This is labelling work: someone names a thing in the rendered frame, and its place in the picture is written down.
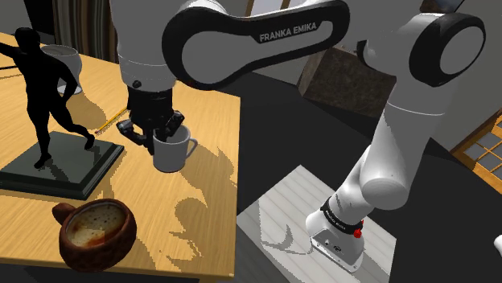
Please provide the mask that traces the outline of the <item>dark brown cabinet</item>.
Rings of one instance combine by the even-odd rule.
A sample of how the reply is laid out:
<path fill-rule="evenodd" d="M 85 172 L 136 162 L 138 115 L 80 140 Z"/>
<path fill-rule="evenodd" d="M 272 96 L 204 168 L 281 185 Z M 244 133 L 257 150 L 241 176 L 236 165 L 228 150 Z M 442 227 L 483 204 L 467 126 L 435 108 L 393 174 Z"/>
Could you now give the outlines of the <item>dark brown cabinet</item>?
<path fill-rule="evenodd" d="M 379 117 L 396 78 L 364 66 L 354 52 L 333 47 L 311 55 L 297 87 L 308 99 Z"/>

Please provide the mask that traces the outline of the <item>striped brown curtain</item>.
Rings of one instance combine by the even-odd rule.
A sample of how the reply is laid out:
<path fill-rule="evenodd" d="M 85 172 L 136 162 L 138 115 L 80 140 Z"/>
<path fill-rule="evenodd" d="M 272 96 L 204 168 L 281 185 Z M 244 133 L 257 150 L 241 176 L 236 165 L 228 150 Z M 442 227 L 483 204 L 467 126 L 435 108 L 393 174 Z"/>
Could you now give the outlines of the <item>striped brown curtain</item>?
<path fill-rule="evenodd" d="M 52 0 L 56 44 L 118 63 L 109 0 Z"/>

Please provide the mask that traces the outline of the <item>brown bowl of soup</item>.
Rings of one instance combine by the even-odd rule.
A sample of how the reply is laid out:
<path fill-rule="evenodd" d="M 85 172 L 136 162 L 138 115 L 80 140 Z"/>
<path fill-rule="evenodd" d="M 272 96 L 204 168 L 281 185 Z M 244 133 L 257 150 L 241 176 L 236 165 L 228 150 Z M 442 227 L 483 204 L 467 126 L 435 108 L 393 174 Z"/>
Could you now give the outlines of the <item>brown bowl of soup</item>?
<path fill-rule="evenodd" d="M 137 224 L 132 211 L 116 199 L 98 199 L 80 207 L 59 203 L 51 210 L 61 225 L 60 255 L 79 272 L 95 273 L 121 261 L 132 248 Z"/>

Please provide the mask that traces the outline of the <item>black human figure on base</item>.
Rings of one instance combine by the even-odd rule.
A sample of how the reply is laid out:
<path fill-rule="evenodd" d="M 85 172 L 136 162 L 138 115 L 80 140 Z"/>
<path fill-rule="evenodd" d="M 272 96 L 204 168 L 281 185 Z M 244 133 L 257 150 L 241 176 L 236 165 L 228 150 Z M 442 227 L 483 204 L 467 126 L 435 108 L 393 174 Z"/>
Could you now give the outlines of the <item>black human figure on base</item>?
<path fill-rule="evenodd" d="M 0 53 L 13 59 L 23 74 L 27 94 L 27 114 L 35 127 L 40 148 L 34 168 L 44 167 L 56 177 L 67 179 L 64 169 L 55 165 L 49 153 L 49 117 L 70 133 L 86 138 L 85 150 L 92 150 L 95 137 L 82 125 L 73 122 L 67 102 L 74 94 L 77 82 L 66 64 L 46 54 L 40 48 L 40 36 L 30 27 L 20 27 L 14 37 L 16 47 L 0 42 Z"/>

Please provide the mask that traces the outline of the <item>light wooden table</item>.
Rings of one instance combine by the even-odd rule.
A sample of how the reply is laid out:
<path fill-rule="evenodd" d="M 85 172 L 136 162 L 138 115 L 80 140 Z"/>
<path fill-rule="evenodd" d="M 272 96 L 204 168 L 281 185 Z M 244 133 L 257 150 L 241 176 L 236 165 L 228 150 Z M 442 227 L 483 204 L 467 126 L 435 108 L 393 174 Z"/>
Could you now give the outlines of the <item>light wooden table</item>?
<path fill-rule="evenodd" d="M 107 120 L 125 107 L 126 86 L 117 64 L 83 55 L 81 84 L 85 93 L 68 107 Z M 14 70 L 0 75 L 0 168 L 36 142 L 26 112 L 25 84 Z M 90 200 L 114 198 L 133 212 L 137 238 L 127 256 L 108 269 L 117 273 L 203 279 L 234 276 L 239 97 L 204 92 L 178 82 L 173 102 L 187 117 L 183 123 L 199 145 L 179 172 L 164 174 L 151 156 L 110 126 L 97 137 L 122 144 L 115 163 Z M 59 252 L 59 225 L 51 210 L 85 201 L 0 190 L 0 263 L 68 268 Z"/>

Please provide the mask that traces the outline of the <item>grey planked robot stand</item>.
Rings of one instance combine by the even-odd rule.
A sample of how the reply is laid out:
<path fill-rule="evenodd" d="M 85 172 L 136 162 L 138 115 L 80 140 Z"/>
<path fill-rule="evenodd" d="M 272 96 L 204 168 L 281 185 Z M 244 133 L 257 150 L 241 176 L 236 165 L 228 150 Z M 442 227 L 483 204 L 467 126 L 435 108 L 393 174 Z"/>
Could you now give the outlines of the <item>grey planked robot stand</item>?
<path fill-rule="evenodd" d="M 334 191 L 298 166 L 237 217 L 237 225 L 290 283 L 389 283 L 396 238 L 364 219 L 364 257 L 348 273 L 311 244 L 306 217 Z"/>

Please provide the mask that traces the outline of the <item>white mug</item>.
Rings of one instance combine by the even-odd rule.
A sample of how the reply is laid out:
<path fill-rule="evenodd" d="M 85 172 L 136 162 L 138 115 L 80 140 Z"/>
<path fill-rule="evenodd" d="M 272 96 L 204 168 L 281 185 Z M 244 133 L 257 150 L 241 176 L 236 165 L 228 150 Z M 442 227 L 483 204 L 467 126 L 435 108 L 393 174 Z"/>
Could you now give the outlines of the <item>white mug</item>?
<path fill-rule="evenodd" d="M 154 167 L 164 173 L 181 170 L 199 145 L 198 141 L 191 137 L 191 131 L 185 125 L 181 125 L 166 141 L 161 141 L 158 133 L 159 131 L 155 130 L 153 135 Z"/>

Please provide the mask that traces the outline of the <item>yellow pencil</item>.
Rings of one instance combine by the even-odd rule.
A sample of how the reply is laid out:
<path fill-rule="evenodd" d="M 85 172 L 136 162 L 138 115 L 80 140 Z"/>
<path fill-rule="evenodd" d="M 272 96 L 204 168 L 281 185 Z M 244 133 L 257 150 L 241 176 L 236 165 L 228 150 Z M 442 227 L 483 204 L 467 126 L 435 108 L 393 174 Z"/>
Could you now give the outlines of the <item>yellow pencil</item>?
<path fill-rule="evenodd" d="M 99 134 L 104 128 L 106 128 L 108 125 L 110 125 L 113 121 L 115 121 L 118 117 L 120 117 L 125 111 L 127 110 L 127 107 L 124 107 L 121 109 L 119 112 L 114 114 L 110 119 L 107 120 L 106 123 L 104 123 L 102 126 L 100 126 L 98 129 L 94 131 L 95 134 Z"/>

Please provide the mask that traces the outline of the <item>white goblet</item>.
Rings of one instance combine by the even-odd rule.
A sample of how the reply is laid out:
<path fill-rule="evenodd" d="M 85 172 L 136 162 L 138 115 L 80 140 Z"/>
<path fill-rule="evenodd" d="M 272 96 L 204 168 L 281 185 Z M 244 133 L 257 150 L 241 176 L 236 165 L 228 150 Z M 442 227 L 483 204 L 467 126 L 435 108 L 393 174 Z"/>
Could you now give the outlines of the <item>white goblet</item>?
<path fill-rule="evenodd" d="M 77 82 L 77 87 L 74 94 L 76 95 L 82 93 L 82 87 L 80 85 L 80 72 L 82 70 L 82 61 L 79 52 L 72 47 L 67 47 L 64 45 L 57 45 L 57 44 L 45 45 L 41 47 L 41 50 L 44 53 L 63 62 L 69 68 L 69 70 L 71 71 L 72 75 L 74 76 Z"/>

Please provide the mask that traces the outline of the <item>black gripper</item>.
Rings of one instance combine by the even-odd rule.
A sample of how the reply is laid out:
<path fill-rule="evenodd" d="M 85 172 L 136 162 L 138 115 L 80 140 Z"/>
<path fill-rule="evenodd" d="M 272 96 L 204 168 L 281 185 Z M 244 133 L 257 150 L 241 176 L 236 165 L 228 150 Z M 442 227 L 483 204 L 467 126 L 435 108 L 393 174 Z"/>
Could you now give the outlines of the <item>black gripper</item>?
<path fill-rule="evenodd" d="M 150 155 L 154 154 L 153 132 L 156 138 L 165 142 L 182 125 L 185 117 L 172 108 L 172 89 L 161 92 L 147 92 L 128 87 L 127 109 L 130 119 L 119 121 L 116 126 L 121 135 L 138 146 L 144 146 Z M 142 129 L 142 134 L 134 131 L 134 124 Z"/>

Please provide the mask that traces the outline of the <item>wooden framed glass door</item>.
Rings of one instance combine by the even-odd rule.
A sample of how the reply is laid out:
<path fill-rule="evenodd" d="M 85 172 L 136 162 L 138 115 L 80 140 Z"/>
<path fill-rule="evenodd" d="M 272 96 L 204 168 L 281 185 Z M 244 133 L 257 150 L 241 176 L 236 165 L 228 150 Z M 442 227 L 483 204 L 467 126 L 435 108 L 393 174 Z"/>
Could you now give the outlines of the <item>wooden framed glass door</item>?
<path fill-rule="evenodd" d="M 502 109 L 491 115 L 450 153 L 502 195 Z"/>

